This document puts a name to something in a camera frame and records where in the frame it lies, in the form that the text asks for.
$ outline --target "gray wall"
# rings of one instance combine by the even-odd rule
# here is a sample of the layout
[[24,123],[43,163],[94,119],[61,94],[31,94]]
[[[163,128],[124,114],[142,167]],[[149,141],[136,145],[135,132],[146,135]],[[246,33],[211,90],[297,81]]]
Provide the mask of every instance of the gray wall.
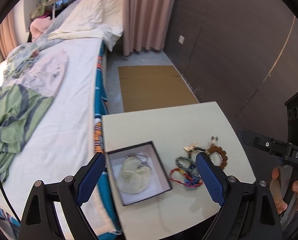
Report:
[[32,22],[30,13],[41,0],[20,0],[13,8],[14,29],[18,44],[28,41],[29,28]]
[[[298,91],[293,20],[281,0],[175,0],[164,51],[198,100],[216,101],[237,134],[249,129],[286,141],[284,102]],[[277,159],[245,151],[256,178],[270,180]]]

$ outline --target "necklace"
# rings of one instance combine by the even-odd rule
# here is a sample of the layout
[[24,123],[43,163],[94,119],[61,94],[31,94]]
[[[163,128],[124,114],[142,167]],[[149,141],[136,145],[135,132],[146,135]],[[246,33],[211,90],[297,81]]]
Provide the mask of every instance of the necklace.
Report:
[[120,191],[139,194],[148,187],[151,178],[151,167],[148,160],[149,157],[142,154],[126,156],[117,179]]

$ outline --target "screw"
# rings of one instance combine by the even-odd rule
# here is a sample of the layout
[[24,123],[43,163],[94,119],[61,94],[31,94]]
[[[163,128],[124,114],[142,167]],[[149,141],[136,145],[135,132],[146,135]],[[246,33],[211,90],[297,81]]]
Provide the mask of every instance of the screw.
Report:
[[67,177],[64,178],[65,182],[71,182],[72,180],[73,180],[72,176],[67,176]]
[[234,176],[228,176],[228,180],[230,182],[236,182],[237,181],[236,177],[234,177]]
[[39,187],[41,184],[42,184],[42,181],[37,180],[37,181],[34,183],[34,186]]
[[265,187],[267,186],[267,183],[263,180],[259,181],[259,185],[262,186],[262,187]]

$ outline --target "red string bracelet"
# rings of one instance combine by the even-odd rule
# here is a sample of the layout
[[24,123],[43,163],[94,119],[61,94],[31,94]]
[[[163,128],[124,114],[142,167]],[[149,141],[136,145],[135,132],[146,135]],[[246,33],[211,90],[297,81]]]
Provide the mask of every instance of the red string bracelet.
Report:
[[201,183],[199,182],[199,183],[196,184],[196,185],[191,185],[190,183],[183,183],[183,182],[181,182],[180,180],[173,179],[173,178],[172,178],[172,174],[173,174],[175,171],[179,171],[179,173],[180,173],[181,175],[184,175],[188,180],[190,180],[191,182],[193,182],[193,178],[190,177],[189,175],[187,175],[185,171],[183,171],[183,170],[181,170],[181,169],[179,169],[179,168],[175,168],[175,169],[171,170],[171,172],[170,172],[170,174],[169,174],[169,177],[170,177],[169,180],[174,181],[174,182],[179,183],[179,184],[182,184],[182,185],[184,185],[184,186],[186,186],[186,187],[199,187],[199,186],[203,185],[203,181],[202,181],[202,180],[201,180]]

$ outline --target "bracelet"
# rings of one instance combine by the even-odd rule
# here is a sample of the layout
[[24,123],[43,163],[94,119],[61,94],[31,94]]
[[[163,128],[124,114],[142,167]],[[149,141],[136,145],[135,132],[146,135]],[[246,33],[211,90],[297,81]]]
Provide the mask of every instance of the bracelet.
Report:
[[[179,163],[179,161],[185,161],[185,162],[189,162],[189,167],[186,168],[185,166],[183,166],[181,163]],[[200,175],[198,173],[193,172],[193,169],[196,168],[195,162],[191,159],[191,158],[185,158],[185,157],[178,157],[176,159],[176,165],[178,166],[179,169],[181,169],[182,171],[186,171],[188,174],[191,174],[195,177],[200,177]]]
[[[173,179],[172,174],[175,171],[178,171],[181,175],[185,176],[186,181],[188,181],[188,182],[183,183],[180,180]],[[186,186],[187,188],[195,188],[195,187],[199,187],[199,186],[203,185],[203,182],[202,182],[201,178],[199,179],[198,182],[195,182],[194,179],[190,175],[186,174],[186,172],[181,170],[180,168],[175,168],[175,169],[171,170],[171,172],[169,174],[169,177],[170,177],[169,180],[174,181],[174,182],[179,183],[179,184],[182,184],[182,185]]]
[[188,152],[189,158],[191,159],[192,159],[192,155],[197,153],[197,151],[205,152],[209,156],[209,158],[212,153],[217,154],[222,160],[219,167],[222,170],[224,170],[225,167],[227,166],[228,157],[226,155],[227,154],[226,151],[224,151],[221,147],[218,147],[215,145],[217,141],[218,141],[218,137],[212,136],[211,146],[208,150],[198,147],[195,143],[192,143],[190,146],[184,147],[184,149],[185,151]]

